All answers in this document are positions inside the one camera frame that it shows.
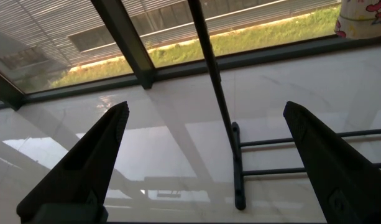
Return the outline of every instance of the hanging clothing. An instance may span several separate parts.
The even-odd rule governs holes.
[[[342,0],[335,33],[350,39],[381,36],[381,0]]]

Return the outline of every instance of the corrugated metal wall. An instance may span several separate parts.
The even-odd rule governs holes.
[[[134,16],[183,0],[122,1],[129,15]],[[334,3],[337,0],[287,0],[217,19],[211,18],[207,23],[209,31],[217,31]],[[67,66],[120,54],[116,45],[80,53],[67,38],[68,35],[103,25],[89,0],[0,0],[0,33],[22,44],[22,49],[6,46],[6,50],[0,52],[0,57],[34,45],[40,46],[49,58]],[[155,45],[192,37],[196,37],[196,31],[193,24],[188,24],[144,35],[141,39],[143,43]]]

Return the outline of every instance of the metal rack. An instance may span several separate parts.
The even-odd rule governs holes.
[[[226,128],[227,136],[231,145],[233,153],[233,166],[234,166],[234,195],[235,206],[238,210],[244,210],[246,208],[246,195],[244,190],[244,177],[250,175],[270,175],[270,174],[294,174],[305,172],[305,168],[290,168],[290,169],[271,169],[271,170],[243,170],[242,166],[242,147],[247,146],[262,146],[268,144],[280,144],[293,142],[292,138],[273,139],[265,141],[254,142],[241,142],[240,127],[236,122],[231,122],[229,112],[226,106],[226,100],[224,97],[221,77],[219,74],[219,68],[216,63],[216,59],[209,40],[207,26],[204,20],[203,12],[201,10],[201,4],[199,1],[188,0],[190,10],[195,22],[196,30],[200,40],[201,48],[204,53],[204,57],[207,63],[209,75],[213,84],[216,99],[218,101],[219,110],[221,111],[223,123]],[[366,136],[373,134],[381,134],[381,129],[372,129],[365,131],[352,131],[345,133],[338,133],[337,135],[346,137]],[[375,164],[381,169],[381,163]]]

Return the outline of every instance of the glass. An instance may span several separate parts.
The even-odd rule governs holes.
[[[216,56],[334,34],[340,11],[337,0],[201,0],[201,4]]]
[[[187,1],[122,2],[156,67],[203,58]]]
[[[0,0],[0,71],[25,93],[132,73],[90,1]]]

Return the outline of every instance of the black pole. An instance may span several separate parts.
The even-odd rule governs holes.
[[[225,96],[224,96],[222,85],[221,85],[221,75],[219,74],[219,69],[215,60],[211,42],[209,41],[207,24],[205,23],[205,20],[204,20],[203,11],[201,9],[201,3],[199,0],[188,0],[188,4],[190,7],[191,15],[193,16],[193,21],[195,22],[197,35],[200,40],[200,45],[203,50],[204,58],[207,63],[209,75],[211,77],[211,81],[214,86],[216,99],[218,101],[219,109],[221,110],[223,123],[226,128],[226,133],[229,138],[233,156],[235,158],[238,158],[240,155],[236,152],[236,142],[234,140],[231,120],[230,120],[229,112],[227,110],[226,100],[225,100]]]
[[[374,164],[376,168],[381,169],[381,162]],[[297,174],[306,172],[305,168],[286,168],[286,169],[271,169],[271,170],[249,170],[249,171],[243,171],[243,176],[250,176],[250,175],[272,175],[272,174]]]
[[[381,134],[381,129],[337,133],[337,135],[341,138],[366,136],[366,135],[372,135],[372,134]],[[289,143],[289,142],[294,142],[294,139],[283,138],[283,139],[272,139],[272,140],[263,140],[263,141],[254,141],[254,142],[243,142],[240,144],[240,147],[262,146],[262,145],[268,145],[268,144],[280,144],[280,143]]]

